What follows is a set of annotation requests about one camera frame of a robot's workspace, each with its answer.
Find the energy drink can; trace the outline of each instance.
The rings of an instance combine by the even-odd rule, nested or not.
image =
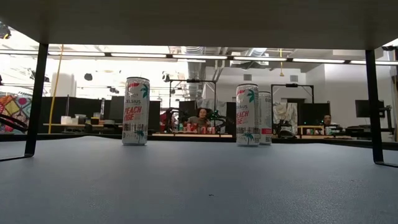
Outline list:
[[[124,145],[146,144],[149,119],[149,80],[129,77],[124,95],[123,134]]]
[[[242,84],[236,88],[236,144],[258,146],[259,130],[259,87],[256,84]]]
[[[259,92],[259,110],[260,110],[260,145],[271,145],[272,142],[272,102],[271,92]]]

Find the ductwork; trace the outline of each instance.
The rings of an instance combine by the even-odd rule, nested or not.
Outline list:
[[[206,47],[181,47],[182,54],[205,54]],[[206,79],[206,63],[187,62],[188,63],[188,79]],[[203,91],[203,84],[191,84],[188,86],[189,99],[194,100],[197,97],[198,90]]]
[[[266,48],[250,48],[244,52],[233,52],[235,56],[247,56],[247,57],[261,57],[266,53]],[[230,67],[232,68],[243,68],[245,70],[249,68],[266,68],[268,62],[242,62],[242,61],[231,61]]]

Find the celsius can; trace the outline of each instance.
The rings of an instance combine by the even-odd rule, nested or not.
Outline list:
[[[124,95],[124,145],[144,145],[147,142],[149,118],[149,80],[129,77]]]
[[[259,87],[242,84],[236,88],[236,143],[239,146],[258,146]]]
[[[259,92],[260,111],[260,144],[270,145],[272,141],[272,102],[271,93],[268,91]]]

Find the computer monitor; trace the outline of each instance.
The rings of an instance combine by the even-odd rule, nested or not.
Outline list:
[[[124,96],[112,96],[109,118],[115,123],[123,122]],[[148,130],[160,131],[160,101],[149,102]]]
[[[323,117],[330,114],[329,103],[300,103],[297,105],[298,125],[322,125]]]
[[[379,108],[384,108],[384,101],[379,100]],[[369,107],[369,100],[355,100],[355,109],[357,118],[370,118],[371,112]],[[379,111],[380,118],[385,118],[385,111]]]

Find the woman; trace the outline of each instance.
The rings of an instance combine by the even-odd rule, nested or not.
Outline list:
[[[196,116],[188,118],[187,123],[198,124],[198,127],[207,127],[210,122],[207,120],[207,110],[204,108],[199,108]]]

